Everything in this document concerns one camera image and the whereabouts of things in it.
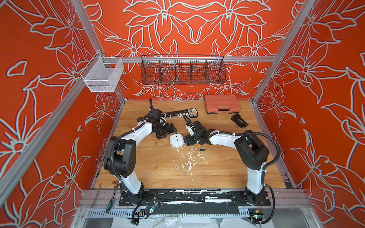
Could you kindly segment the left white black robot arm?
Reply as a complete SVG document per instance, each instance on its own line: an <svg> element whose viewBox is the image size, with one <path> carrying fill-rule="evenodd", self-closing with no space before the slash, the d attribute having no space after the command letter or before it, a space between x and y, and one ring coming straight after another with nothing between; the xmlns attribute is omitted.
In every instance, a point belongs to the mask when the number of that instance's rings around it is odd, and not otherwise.
<svg viewBox="0 0 365 228"><path fill-rule="evenodd" d="M136 147L150 134L156 134L159 140L176 132L172 123L140 121L132 130L110 138L103 167L118 179L123 190L140 199L144 187L135 173Z"/></svg>

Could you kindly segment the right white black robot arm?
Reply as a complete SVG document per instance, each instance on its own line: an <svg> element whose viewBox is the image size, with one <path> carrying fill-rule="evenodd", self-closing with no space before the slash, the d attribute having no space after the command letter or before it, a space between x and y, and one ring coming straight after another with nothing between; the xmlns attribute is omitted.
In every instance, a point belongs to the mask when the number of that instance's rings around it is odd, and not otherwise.
<svg viewBox="0 0 365 228"><path fill-rule="evenodd" d="M245 199L250 205L257 205L265 198L265 174L267 168L279 159L277 154L273 160L268 161L270 150L261 141L259 136L270 140L277 153L280 148L270 136L247 130L244 133L230 133L215 129L206 130L199 121L187 122L185 125L189 134L184 137L186 145L195 144L221 145L236 149L242 162L247 167L247 184L245 187Z"/></svg>

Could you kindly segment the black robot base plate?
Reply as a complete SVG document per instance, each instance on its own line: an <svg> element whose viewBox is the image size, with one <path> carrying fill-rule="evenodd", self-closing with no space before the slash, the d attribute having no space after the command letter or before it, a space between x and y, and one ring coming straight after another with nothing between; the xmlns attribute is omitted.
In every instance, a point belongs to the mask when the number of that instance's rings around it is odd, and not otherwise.
<svg viewBox="0 0 365 228"><path fill-rule="evenodd" d="M224 189L145 189L137 196L121 191L119 206L137 205L142 199L143 205L152 206L156 201L166 204L188 203L230 203L234 206L270 206L271 201L265 190L259 195L246 193L245 190Z"/></svg>

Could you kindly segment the white alarm device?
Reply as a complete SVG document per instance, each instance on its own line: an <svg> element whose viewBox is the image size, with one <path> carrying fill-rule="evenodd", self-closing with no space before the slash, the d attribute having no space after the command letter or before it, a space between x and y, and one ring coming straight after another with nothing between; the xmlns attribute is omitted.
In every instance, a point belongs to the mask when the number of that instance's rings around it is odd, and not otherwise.
<svg viewBox="0 0 365 228"><path fill-rule="evenodd" d="M170 145L173 148L180 148L183 147L185 144L184 137L180 133L176 133L170 136Z"/></svg>

